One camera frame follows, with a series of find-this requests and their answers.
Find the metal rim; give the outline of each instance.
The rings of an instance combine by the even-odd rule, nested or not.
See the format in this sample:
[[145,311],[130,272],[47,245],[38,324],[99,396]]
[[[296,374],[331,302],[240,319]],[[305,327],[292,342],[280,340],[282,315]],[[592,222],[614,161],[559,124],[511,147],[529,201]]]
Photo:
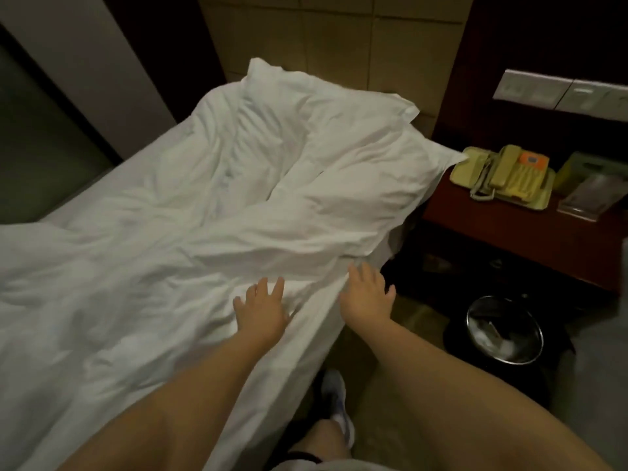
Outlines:
[[[479,347],[477,345],[477,343],[475,342],[473,336],[471,335],[471,331],[469,330],[469,314],[471,313],[471,306],[473,306],[473,304],[475,304],[477,301],[480,301],[482,299],[499,299],[499,300],[503,300],[503,301],[507,301],[507,302],[510,302],[512,304],[515,304],[518,307],[520,307],[521,309],[523,309],[523,311],[530,317],[530,319],[532,320],[533,324],[535,325],[537,331],[539,332],[539,338],[541,339],[541,346],[539,348],[539,351],[538,351],[537,355],[535,355],[533,358],[531,358],[527,362],[510,362],[508,360],[504,360],[503,358],[498,358],[498,357],[491,356],[491,354],[489,354],[483,348],[481,348],[481,347]],[[474,347],[477,350],[479,350],[480,352],[482,352],[483,355],[485,355],[485,356],[487,356],[489,358],[492,358],[494,360],[498,360],[499,362],[501,362],[503,364],[508,364],[508,365],[529,365],[529,364],[535,362],[541,356],[541,354],[543,353],[543,349],[545,347],[545,338],[543,337],[543,331],[541,330],[541,327],[539,326],[539,323],[536,321],[534,316],[530,314],[530,311],[528,311],[527,308],[524,308],[521,304],[517,304],[512,299],[501,298],[499,296],[482,296],[480,298],[477,298],[476,300],[471,302],[471,304],[469,305],[469,307],[467,309],[467,314],[465,315],[465,325],[466,325],[466,329],[467,329],[467,336],[468,336],[469,340],[473,343]]]

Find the red wooden tabletop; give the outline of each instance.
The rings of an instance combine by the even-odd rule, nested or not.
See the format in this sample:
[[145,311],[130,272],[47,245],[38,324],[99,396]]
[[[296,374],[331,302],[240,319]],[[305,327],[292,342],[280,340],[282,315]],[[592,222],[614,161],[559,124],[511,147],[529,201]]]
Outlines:
[[619,292],[621,243],[627,229],[621,211],[592,223],[556,211],[558,198],[541,212],[505,201],[474,201],[449,172],[423,219],[515,253],[607,291]]

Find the shoe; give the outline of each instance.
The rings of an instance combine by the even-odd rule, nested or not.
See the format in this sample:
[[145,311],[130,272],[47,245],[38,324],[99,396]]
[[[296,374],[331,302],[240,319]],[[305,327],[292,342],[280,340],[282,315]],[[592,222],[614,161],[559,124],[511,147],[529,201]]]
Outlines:
[[328,404],[329,419],[340,425],[347,448],[353,448],[356,442],[356,428],[345,409],[347,388],[340,372],[334,369],[327,370],[323,375],[320,392],[322,399]]

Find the yellow telephone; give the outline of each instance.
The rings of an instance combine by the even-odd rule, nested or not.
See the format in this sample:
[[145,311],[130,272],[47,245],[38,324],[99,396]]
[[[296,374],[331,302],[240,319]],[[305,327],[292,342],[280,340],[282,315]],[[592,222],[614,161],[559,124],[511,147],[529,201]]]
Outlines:
[[555,172],[545,155],[507,145],[497,154],[469,147],[467,160],[453,169],[450,180],[471,190],[477,201],[493,198],[544,210],[549,203]]

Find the black band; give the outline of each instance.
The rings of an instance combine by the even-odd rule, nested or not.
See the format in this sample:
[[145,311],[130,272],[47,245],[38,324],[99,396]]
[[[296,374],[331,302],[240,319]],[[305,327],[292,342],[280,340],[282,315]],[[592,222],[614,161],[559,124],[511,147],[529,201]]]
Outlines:
[[279,465],[283,462],[293,460],[311,461],[315,464],[321,464],[323,462],[323,460],[320,459],[318,456],[314,456],[311,453],[306,453],[305,451],[288,451],[284,455],[283,459],[277,464]]

